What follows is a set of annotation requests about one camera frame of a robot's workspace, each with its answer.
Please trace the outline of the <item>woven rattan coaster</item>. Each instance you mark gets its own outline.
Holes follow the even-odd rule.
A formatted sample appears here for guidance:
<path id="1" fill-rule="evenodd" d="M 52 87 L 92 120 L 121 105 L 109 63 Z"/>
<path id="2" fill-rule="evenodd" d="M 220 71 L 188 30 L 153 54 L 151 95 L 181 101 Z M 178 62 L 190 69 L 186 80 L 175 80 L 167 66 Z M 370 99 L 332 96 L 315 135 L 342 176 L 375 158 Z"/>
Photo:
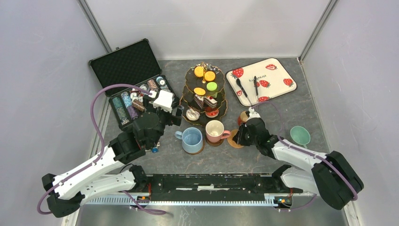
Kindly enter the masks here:
<path id="1" fill-rule="evenodd" d="M 231 131 L 231 135 L 227 138 L 227 141 L 228 141 L 229 145 L 230 145 L 231 147 L 233 147 L 233 148 L 237 148 L 237 149 L 243 148 L 242 145 L 237 144 L 237 143 L 233 140 L 233 137 L 234 137 L 237 133 L 238 133 L 238 129 L 233 129 L 233 130 Z"/>

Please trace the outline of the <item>white chocolate striped toy donut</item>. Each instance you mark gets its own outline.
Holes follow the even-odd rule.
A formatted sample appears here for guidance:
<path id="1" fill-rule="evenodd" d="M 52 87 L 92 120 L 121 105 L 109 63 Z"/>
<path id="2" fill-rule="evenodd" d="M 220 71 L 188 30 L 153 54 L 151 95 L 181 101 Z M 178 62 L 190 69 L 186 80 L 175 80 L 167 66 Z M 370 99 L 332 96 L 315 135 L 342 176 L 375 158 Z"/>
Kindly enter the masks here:
<path id="1" fill-rule="evenodd" d="M 186 111 L 186 118 L 189 121 L 196 121 L 200 118 L 200 113 L 196 111 L 195 109 L 188 108 Z"/>

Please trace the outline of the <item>small orange brown cup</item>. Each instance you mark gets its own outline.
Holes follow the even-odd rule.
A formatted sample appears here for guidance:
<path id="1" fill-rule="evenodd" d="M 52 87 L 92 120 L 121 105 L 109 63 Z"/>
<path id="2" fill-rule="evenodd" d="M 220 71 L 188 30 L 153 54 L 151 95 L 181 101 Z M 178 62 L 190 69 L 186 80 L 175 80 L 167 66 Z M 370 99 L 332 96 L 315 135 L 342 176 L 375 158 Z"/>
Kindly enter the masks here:
<path id="1" fill-rule="evenodd" d="M 242 112 L 240 113 L 240 115 L 239 115 L 238 118 L 237 118 L 237 124 L 238 124 L 238 126 L 240 126 L 241 124 L 244 124 L 244 123 L 247 122 L 247 120 L 248 120 L 248 114 L 249 114 L 249 111 L 242 111 Z"/>

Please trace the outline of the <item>pink mug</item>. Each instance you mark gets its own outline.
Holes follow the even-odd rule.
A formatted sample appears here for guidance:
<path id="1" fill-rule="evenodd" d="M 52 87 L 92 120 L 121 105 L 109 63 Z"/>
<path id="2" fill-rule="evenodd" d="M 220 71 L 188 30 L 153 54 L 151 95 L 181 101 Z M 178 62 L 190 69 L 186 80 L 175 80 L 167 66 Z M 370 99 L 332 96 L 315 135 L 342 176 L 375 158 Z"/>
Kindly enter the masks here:
<path id="1" fill-rule="evenodd" d="M 206 138 L 210 143 L 219 143 L 224 139 L 230 137 L 231 132 L 225 130 L 222 122 L 218 120 L 211 120 L 205 126 Z"/>

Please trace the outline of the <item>chocolate cake slice toy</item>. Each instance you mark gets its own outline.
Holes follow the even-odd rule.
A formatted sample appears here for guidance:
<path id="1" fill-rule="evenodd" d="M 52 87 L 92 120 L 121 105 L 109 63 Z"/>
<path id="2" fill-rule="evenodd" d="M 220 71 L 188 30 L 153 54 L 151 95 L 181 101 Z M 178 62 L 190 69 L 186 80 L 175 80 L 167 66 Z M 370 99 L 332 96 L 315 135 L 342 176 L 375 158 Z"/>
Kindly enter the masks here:
<path id="1" fill-rule="evenodd" d="M 204 107 L 204 97 L 195 94 L 195 95 L 194 95 L 194 101 L 195 101 L 195 103 L 197 104 L 198 109 L 199 109 L 199 110 L 202 110 L 203 107 Z"/>

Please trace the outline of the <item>three-tier black gold cake stand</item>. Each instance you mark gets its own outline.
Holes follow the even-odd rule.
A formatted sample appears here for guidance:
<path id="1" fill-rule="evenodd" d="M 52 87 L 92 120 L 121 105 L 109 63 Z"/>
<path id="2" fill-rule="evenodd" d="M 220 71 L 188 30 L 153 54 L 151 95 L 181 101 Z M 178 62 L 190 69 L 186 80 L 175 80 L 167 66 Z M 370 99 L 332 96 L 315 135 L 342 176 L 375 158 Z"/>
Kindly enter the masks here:
<path id="1" fill-rule="evenodd" d="M 204 62 L 191 67 L 180 99 L 186 121 L 199 126 L 220 121 L 228 108 L 224 85 L 224 74 L 218 67 Z"/>

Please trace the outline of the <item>orange toy macaron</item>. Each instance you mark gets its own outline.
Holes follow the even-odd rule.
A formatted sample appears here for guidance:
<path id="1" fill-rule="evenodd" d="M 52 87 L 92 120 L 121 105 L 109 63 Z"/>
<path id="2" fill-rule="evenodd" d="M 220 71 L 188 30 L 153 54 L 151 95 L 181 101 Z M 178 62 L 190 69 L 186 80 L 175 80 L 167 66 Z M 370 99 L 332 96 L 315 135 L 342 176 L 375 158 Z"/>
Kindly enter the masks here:
<path id="1" fill-rule="evenodd" d="M 204 74 L 205 74 L 205 69 L 204 69 L 203 66 L 196 66 L 196 67 L 194 68 L 193 72 L 194 72 L 194 75 L 195 75 L 196 77 L 201 78 L 201 77 L 203 77 Z"/>
<path id="2" fill-rule="evenodd" d="M 206 91 L 205 91 L 203 88 L 197 87 L 197 88 L 195 88 L 193 91 L 194 91 L 194 93 L 195 93 L 196 95 L 198 95 L 198 96 L 204 96 L 204 95 L 206 95 Z"/>
<path id="3" fill-rule="evenodd" d="M 207 82 L 214 81 L 215 78 L 216 78 L 216 74 L 213 71 L 207 71 L 204 74 L 204 80 L 207 81 Z"/>

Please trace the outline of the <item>light blue mug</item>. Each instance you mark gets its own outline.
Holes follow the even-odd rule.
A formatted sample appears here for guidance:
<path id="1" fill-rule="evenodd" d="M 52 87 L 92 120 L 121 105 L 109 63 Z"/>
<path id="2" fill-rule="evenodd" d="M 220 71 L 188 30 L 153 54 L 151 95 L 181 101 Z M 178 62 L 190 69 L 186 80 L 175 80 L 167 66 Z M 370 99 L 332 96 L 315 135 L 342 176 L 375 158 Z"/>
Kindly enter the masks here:
<path id="1" fill-rule="evenodd" d="M 197 152 L 204 144 L 201 131 L 195 127 L 187 128 L 183 132 L 176 131 L 174 135 L 181 140 L 183 150 L 190 153 Z"/>

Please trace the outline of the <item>red strawberry toy tart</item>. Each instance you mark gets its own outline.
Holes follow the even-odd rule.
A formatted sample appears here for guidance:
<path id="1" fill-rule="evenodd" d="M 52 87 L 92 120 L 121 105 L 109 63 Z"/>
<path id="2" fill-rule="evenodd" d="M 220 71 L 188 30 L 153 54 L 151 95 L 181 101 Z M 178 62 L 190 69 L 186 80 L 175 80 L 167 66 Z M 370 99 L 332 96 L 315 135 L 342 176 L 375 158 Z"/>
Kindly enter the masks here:
<path id="1" fill-rule="evenodd" d="M 215 118 L 219 115 L 219 109 L 212 109 L 211 111 L 205 112 L 205 116 L 208 118 Z"/>

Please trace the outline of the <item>strawberry layer cake slice toy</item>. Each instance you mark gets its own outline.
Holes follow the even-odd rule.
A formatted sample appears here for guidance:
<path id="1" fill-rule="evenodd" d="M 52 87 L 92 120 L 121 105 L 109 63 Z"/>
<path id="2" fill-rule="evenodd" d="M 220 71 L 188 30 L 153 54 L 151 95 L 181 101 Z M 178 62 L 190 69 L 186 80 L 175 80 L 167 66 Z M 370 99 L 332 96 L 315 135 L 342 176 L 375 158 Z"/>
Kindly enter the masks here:
<path id="1" fill-rule="evenodd" d="M 215 109 L 217 108 L 218 101 L 212 96 L 204 97 L 205 109 Z"/>

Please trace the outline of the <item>amber glass saucer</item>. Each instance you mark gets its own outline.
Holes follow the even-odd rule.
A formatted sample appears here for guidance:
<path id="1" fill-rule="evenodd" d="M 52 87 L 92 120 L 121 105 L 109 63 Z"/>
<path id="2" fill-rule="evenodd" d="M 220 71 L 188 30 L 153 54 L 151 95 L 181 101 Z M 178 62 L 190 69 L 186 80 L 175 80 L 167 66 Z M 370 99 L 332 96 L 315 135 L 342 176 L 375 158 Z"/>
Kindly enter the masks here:
<path id="1" fill-rule="evenodd" d="M 187 151 L 185 151 L 185 152 L 190 155 L 197 155 L 197 154 L 201 153 L 204 150 L 204 148 L 205 148 L 205 144 L 203 144 L 203 146 L 197 152 L 194 152 L 194 153 L 190 153 Z"/>

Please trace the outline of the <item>green toy macaron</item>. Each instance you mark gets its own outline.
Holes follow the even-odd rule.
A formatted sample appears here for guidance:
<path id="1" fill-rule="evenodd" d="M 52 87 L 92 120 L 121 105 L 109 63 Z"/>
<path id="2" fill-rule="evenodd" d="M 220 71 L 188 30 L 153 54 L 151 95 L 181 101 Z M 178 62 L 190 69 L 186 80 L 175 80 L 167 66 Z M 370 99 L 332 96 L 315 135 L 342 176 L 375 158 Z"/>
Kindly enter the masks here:
<path id="1" fill-rule="evenodd" d="M 215 91 L 215 90 L 217 90 L 218 85 L 217 85 L 216 82 L 212 81 L 212 82 L 208 82 L 207 83 L 206 88 L 207 88 L 208 91 Z"/>

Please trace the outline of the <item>black handled metal tongs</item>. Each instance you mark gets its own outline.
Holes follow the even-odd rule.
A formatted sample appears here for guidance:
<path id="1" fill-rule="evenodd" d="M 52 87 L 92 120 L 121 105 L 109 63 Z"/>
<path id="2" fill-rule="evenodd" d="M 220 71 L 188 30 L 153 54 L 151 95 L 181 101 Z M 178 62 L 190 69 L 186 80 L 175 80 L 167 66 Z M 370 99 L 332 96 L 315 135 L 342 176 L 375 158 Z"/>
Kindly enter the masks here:
<path id="1" fill-rule="evenodd" d="M 233 85 L 238 102 L 243 107 L 252 107 L 259 103 L 257 94 L 258 88 L 255 87 L 254 77 L 243 76 L 237 78 Z"/>

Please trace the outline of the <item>dark brown wooden coaster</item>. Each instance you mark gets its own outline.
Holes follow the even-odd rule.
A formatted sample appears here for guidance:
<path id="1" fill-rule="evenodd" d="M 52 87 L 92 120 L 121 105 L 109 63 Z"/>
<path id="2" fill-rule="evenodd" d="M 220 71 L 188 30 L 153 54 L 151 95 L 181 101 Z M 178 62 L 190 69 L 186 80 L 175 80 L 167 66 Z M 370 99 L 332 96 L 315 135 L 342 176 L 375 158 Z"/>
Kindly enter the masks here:
<path id="1" fill-rule="evenodd" d="M 217 141 L 217 142 L 211 142 L 211 141 L 209 141 L 209 140 L 206 138 L 206 142 L 207 142 L 210 146 L 220 146 L 220 145 L 224 142 L 224 140 L 223 140 L 223 139 L 220 139 L 220 140 Z"/>

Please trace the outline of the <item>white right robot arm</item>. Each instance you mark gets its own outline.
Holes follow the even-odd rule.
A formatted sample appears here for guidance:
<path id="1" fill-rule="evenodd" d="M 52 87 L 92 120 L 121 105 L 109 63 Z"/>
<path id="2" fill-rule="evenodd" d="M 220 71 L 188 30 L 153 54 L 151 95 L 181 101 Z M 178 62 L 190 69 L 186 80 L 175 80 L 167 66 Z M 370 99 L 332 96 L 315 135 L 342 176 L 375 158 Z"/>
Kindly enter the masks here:
<path id="1" fill-rule="evenodd" d="M 320 196 L 333 209 L 341 210 L 350 201 L 357 200 L 364 189 L 363 181 L 340 152 L 303 149 L 270 134 L 261 118 L 241 124 L 232 139 L 238 145 L 255 146 L 262 155 L 290 164 L 271 180 L 277 192 L 299 188 Z"/>

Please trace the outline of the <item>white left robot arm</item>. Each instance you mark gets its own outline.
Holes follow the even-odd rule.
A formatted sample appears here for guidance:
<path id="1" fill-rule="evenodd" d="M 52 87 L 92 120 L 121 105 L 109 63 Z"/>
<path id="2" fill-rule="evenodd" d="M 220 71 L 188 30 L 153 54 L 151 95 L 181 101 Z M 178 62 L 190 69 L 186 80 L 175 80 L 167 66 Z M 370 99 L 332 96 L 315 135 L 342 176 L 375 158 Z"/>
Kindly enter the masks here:
<path id="1" fill-rule="evenodd" d="M 143 168 L 133 165 L 112 177 L 103 175 L 130 164 L 156 148 L 166 126 L 180 126 L 184 108 L 179 105 L 172 114 L 160 108 L 145 112 L 133 120 L 130 128 L 120 133 L 100 153 L 74 169 L 61 174 L 46 174 L 42 184 L 46 193 L 48 214 L 68 216 L 87 202 L 115 192 L 144 191 L 149 180 Z"/>

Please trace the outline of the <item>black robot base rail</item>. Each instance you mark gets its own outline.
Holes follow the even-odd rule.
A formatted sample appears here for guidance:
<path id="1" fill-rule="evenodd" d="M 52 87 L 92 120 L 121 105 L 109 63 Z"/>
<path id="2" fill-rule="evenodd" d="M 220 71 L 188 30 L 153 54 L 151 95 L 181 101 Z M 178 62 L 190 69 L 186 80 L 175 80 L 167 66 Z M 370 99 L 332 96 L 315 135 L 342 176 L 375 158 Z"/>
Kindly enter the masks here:
<path id="1" fill-rule="evenodd" d="M 142 204 L 278 207 L 303 190 L 271 174 L 152 174 L 128 192 Z"/>

